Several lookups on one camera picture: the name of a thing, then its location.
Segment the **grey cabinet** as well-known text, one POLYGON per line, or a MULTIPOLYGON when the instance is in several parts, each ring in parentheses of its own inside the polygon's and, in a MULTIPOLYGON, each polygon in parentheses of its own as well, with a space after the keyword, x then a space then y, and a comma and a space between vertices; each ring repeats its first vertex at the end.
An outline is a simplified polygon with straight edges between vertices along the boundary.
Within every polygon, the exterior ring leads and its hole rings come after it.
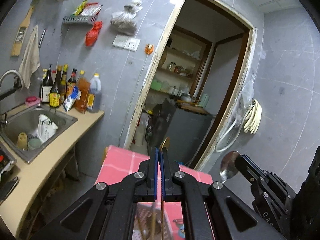
POLYGON ((169 158, 186 165, 196 154, 213 118, 211 114, 180 109, 164 100, 153 127, 150 146, 159 147, 163 140, 169 137, 169 158))

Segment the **wooden chopstick purple band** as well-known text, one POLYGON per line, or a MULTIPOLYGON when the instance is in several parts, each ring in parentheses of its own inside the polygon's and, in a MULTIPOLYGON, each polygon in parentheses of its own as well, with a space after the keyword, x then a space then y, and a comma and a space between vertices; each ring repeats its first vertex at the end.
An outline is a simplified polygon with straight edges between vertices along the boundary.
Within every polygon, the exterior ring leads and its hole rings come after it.
POLYGON ((154 240, 156 227, 156 203, 153 203, 151 207, 150 240, 154 240))

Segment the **orange wall hook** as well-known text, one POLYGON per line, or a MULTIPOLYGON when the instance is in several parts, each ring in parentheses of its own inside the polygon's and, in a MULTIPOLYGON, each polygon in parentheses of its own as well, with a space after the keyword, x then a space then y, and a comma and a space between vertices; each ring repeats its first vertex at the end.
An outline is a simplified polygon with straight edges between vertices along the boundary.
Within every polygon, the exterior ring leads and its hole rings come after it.
POLYGON ((145 46, 145 49, 144 49, 146 55, 151 55, 154 51, 154 45, 153 44, 147 44, 145 46))

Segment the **wooden grater board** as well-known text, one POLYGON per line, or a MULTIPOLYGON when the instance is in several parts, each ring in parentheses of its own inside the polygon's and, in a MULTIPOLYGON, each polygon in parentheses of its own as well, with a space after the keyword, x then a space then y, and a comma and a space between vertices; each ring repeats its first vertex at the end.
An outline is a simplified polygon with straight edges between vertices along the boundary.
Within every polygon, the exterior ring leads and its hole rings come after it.
POLYGON ((29 7, 29 10, 28 10, 24 20, 22 21, 22 23, 19 26, 15 41, 12 45, 11 54, 10 54, 13 57, 19 56, 21 53, 24 37, 25 37, 27 29, 29 27, 31 16, 32 16, 34 10, 35 10, 35 6, 31 5, 29 7))

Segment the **large oil jug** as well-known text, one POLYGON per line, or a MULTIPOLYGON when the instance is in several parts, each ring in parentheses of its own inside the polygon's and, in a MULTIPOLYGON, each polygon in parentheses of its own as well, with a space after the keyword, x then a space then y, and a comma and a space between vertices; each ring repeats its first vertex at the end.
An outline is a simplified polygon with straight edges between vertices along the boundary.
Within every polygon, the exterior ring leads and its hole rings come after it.
POLYGON ((87 110, 92 113, 97 113, 101 104, 101 80, 99 74, 95 73, 90 80, 90 89, 87 99, 87 110))

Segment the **blue white packet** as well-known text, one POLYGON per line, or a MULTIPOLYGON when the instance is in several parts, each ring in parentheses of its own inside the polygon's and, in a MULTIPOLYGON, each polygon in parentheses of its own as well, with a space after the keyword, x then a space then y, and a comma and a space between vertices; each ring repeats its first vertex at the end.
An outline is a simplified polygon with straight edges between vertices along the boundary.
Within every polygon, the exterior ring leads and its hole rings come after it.
POLYGON ((80 98, 80 96, 80 90, 77 86, 74 86, 71 94, 69 94, 69 96, 67 96, 67 98, 63 102, 63 107, 66 112, 68 112, 73 107, 74 103, 80 98))

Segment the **pink sponge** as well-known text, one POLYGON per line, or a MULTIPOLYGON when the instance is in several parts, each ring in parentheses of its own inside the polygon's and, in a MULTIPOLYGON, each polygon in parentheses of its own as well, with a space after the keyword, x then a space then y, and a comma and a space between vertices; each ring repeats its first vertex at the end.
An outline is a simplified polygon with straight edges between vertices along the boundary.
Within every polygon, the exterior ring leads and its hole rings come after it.
POLYGON ((40 102, 41 102, 40 98, 38 98, 36 96, 29 96, 25 100, 25 104, 28 107, 31 107, 31 106, 34 106, 34 105, 38 105, 40 102))

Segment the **stainless steel sink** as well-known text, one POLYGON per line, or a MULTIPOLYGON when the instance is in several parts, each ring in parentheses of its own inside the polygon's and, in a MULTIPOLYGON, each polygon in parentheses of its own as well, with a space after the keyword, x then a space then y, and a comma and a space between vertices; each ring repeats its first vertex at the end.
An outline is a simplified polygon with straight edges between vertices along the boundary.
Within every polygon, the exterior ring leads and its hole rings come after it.
POLYGON ((57 109, 38 104, 8 117, 7 123, 1 126, 1 137, 21 159, 29 164, 51 142, 53 142, 59 135, 61 135, 77 121, 77 118, 58 111, 57 109), (36 146, 35 148, 29 146, 26 146, 25 148, 19 148, 18 136, 21 133, 24 133, 27 136, 28 141, 31 139, 39 139, 37 137, 37 128, 40 114, 48 116, 57 124, 57 132, 45 143, 40 141, 40 145, 36 146))

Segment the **black induction cooktop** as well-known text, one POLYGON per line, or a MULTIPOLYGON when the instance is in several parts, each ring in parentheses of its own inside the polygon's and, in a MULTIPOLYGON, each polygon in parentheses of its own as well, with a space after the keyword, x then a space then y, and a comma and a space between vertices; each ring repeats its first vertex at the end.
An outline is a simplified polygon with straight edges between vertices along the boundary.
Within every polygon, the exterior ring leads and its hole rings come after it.
POLYGON ((0 149, 0 175, 1 179, 4 177, 6 173, 8 173, 16 164, 16 159, 12 156, 12 154, 1 144, 0 149))

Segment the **clear bag of dried goods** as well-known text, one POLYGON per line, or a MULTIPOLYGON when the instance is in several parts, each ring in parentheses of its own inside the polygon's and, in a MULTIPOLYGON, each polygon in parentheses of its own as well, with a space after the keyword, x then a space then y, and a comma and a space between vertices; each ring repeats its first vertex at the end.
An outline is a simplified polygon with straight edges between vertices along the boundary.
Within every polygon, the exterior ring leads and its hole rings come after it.
POLYGON ((135 20, 137 13, 143 9, 144 0, 132 0, 124 5, 122 11, 111 14, 110 23, 120 33, 133 36, 137 31, 137 22, 135 20))

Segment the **grey wall shelf rack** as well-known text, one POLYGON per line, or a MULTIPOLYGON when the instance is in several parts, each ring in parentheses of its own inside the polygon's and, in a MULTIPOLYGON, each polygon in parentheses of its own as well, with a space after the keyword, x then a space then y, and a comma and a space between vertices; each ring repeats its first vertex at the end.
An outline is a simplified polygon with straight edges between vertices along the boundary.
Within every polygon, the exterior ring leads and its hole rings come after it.
POLYGON ((63 24, 90 24, 93 25, 97 16, 65 16, 62 20, 63 24))

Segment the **white plastic jug on floor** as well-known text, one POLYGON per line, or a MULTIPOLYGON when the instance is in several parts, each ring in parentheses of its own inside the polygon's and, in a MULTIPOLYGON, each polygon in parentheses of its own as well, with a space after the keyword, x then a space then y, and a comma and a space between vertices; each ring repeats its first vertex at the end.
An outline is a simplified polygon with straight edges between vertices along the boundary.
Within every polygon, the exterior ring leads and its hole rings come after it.
POLYGON ((140 115, 139 123, 135 131, 135 145, 142 146, 145 138, 146 130, 149 124, 150 116, 148 113, 142 112, 140 115))

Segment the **large steel spoon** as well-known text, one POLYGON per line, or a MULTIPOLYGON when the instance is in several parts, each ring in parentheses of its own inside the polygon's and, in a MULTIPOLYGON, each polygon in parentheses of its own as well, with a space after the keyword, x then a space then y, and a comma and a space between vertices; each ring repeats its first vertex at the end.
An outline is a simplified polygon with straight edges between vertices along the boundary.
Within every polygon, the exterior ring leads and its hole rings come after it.
POLYGON ((219 172, 221 183, 224 184, 227 180, 233 178, 238 173, 235 161, 239 156, 240 153, 238 151, 231 151, 223 157, 219 172))

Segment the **cream rubber gloves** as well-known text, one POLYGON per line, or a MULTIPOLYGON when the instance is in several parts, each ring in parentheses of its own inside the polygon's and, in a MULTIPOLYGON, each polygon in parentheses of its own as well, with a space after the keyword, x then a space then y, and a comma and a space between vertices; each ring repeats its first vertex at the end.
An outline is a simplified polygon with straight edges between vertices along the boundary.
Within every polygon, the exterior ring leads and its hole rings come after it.
POLYGON ((257 99, 252 101, 245 116, 244 132, 255 134, 259 128, 262 117, 262 107, 257 99))

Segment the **white jug in sink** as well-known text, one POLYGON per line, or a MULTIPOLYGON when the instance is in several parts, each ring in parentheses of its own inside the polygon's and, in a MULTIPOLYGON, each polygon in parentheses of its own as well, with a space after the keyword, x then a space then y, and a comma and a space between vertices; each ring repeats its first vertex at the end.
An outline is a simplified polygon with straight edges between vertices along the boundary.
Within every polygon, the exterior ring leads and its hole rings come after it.
POLYGON ((58 126, 52 119, 44 114, 40 114, 37 128, 37 137, 45 143, 57 132, 58 126))

